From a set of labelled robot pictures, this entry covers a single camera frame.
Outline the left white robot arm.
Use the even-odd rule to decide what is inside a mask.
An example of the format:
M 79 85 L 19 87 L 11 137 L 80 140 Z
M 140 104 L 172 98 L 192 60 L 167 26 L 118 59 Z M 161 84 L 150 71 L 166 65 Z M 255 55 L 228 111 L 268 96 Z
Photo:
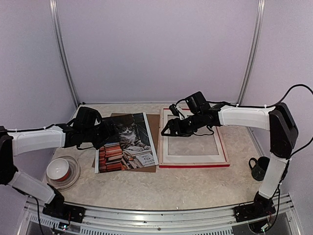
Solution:
M 17 155 L 49 148 L 79 147 L 91 143 L 95 149 L 102 147 L 117 134 L 111 121 L 92 121 L 83 124 L 76 120 L 30 130 L 0 128 L 0 183 L 18 192 L 32 196 L 44 203 L 43 214 L 69 222 L 81 223 L 86 209 L 65 203 L 63 195 L 52 185 L 22 172 L 14 165 Z

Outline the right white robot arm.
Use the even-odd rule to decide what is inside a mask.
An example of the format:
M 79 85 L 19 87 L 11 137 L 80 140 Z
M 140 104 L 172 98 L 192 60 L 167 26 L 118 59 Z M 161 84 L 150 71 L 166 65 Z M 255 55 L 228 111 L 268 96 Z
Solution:
M 192 115 L 167 121 L 162 136 L 189 137 L 205 126 L 244 126 L 269 131 L 270 158 L 263 182 L 253 202 L 236 206 L 234 214 L 237 222 L 243 222 L 276 213 L 278 208 L 272 199 L 288 171 L 298 138 L 298 129 L 287 105 L 279 103 L 273 107 L 253 108 L 189 102 L 188 107 Z

